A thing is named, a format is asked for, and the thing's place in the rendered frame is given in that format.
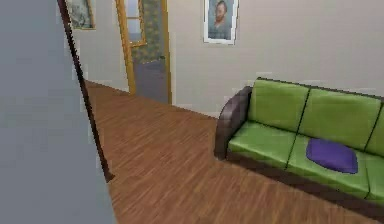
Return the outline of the white framed portrait picture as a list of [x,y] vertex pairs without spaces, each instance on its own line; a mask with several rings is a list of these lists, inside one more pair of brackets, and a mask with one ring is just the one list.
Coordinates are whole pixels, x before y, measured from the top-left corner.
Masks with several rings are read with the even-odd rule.
[[204,0],[203,41],[234,45],[239,0]]

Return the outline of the yellow framed window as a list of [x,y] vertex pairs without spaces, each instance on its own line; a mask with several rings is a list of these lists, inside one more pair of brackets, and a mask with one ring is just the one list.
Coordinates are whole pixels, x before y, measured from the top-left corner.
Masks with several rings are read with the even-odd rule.
[[142,0],[124,0],[128,38],[133,46],[146,44]]

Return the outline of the purple cushion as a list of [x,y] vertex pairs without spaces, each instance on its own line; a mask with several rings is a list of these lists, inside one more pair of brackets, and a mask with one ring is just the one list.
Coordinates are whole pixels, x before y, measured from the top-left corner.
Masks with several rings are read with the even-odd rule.
[[306,147],[306,157],[329,170],[347,174],[356,174],[358,172],[356,153],[340,143],[311,138]]

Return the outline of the gold framed floral picture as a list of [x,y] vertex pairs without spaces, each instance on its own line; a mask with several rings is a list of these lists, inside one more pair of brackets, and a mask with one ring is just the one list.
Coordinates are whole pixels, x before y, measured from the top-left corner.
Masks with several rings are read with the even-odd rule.
[[93,30],[95,28],[91,0],[66,0],[66,5],[74,29]]

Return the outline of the grey panel with dark edge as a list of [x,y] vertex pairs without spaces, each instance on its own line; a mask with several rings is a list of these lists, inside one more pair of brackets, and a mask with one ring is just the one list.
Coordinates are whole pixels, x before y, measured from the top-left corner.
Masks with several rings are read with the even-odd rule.
[[56,0],[0,0],[0,224],[116,224]]

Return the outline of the green sofa with dark frame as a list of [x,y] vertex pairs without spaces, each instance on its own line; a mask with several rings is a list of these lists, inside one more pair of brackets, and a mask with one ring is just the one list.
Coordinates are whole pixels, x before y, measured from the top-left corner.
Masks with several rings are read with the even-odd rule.
[[[343,144],[356,174],[306,157],[311,138]],[[384,97],[259,77],[220,112],[213,154],[384,221]]]

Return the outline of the yellow wooden door frame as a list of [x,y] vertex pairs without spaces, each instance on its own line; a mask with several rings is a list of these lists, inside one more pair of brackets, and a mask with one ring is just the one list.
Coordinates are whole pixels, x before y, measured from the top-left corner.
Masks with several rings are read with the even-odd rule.
[[128,38],[124,0],[115,0],[128,93],[171,104],[171,72],[166,0],[142,0],[146,44]]

